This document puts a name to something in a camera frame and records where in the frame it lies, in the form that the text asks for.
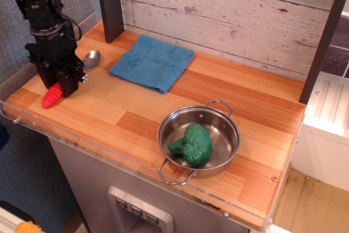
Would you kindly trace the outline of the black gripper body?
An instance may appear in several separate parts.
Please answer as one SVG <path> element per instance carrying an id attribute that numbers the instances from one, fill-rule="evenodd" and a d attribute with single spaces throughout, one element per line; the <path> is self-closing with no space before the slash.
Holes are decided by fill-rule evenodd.
<path id="1" fill-rule="evenodd" d="M 83 62 L 76 56 L 77 39 L 70 21 L 57 21 L 56 24 L 44 30 L 30 28 L 35 43 L 26 44 L 29 60 L 34 64 L 49 62 L 55 64 L 56 72 L 70 74 L 79 82 L 87 81 L 83 72 Z"/>

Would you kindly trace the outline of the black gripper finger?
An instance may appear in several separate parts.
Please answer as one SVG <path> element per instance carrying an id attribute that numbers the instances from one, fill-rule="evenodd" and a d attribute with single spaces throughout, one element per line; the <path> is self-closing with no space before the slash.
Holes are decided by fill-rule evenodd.
<path id="1" fill-rule="evenodd" d="M 49 89 L 58 82 L 56 75 L 57 67 L 55 64 L 45 62 L 44 64 L 36 64 L 36 69 L 43 81 L 45 87 Z"/>
<path id="2" fill-rule="evenodd" d="M 63 97 L 67 98 L 72 95 L 79 87 L 78 81 L 70 74 L 56 72 L 57 81 L 61 87 Z"/>

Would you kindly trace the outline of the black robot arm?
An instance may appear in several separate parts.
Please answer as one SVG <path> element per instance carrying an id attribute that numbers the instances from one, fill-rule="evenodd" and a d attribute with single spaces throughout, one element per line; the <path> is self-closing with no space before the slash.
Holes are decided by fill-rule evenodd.
<path id="1" fill-rule="evenodd" d="M 35 43 L 26 44 L 29 61 L 36 66 L 46 88 L 58 83 L 64 97 L 69 97 L 87 81 L 84 63 L 76 56 L 74 27 L 77 23 L 62 13 L 61 0 L 15 0 Z"/>

